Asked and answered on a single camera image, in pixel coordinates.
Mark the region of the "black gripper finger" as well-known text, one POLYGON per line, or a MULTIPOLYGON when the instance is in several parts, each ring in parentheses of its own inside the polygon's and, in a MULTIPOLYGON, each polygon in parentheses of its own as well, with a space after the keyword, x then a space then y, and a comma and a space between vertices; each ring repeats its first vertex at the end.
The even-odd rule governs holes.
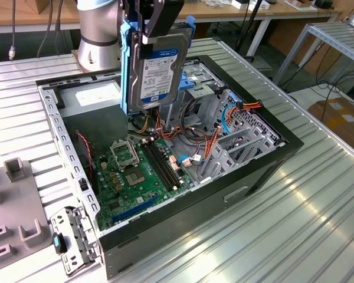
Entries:
POLYGON ((135 1, 137 13, 137 59, 151 55, 158 37, 165 36, 179 15, 184 1, 135 1))
POLYGON ((124 0, 124 15, 127 20, 136 19, 135 0, 124 0))

